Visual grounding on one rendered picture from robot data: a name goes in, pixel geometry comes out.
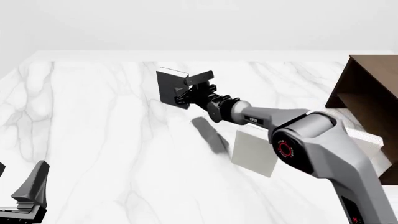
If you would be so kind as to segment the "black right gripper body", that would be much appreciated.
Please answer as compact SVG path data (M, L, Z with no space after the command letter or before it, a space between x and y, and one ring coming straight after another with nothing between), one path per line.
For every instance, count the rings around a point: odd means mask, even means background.
M214 84L199 83L193 85L189 92L188 104L195 104L205 111L219 111L223 97L217 95L216 90L217 87Z

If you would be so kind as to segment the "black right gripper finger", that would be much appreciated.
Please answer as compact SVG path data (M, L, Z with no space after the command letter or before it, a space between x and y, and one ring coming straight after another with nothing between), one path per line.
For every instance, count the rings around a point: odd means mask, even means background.
M179 106L187 106L187 105L195 103L194 97L192 97L191 94L184 94L184 95L176 96L174 98L174 100L175 100L175 104L177 104Z

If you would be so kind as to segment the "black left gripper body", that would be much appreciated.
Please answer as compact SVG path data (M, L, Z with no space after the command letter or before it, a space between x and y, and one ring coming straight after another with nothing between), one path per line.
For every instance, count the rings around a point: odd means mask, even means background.
M0 224L41 224L47 203L22 204L17 208L0 208Z

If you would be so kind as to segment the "dark grey book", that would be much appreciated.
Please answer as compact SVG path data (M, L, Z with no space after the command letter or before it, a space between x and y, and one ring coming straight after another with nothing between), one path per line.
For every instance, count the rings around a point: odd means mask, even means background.
M189 74L172 68L160 67L157 69L156 75L160 101L164 104L187 110L190 105L178 105L175 102L175 98L189 90L189 87L184 84L185 78Z

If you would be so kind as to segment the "dark brown wooden shelf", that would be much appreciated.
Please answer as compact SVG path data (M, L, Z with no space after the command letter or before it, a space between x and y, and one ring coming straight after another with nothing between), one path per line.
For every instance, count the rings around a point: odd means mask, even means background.
M391 166L379 180L398 185L398 55L350 55L326 108L346 108L366 132L384 140Z

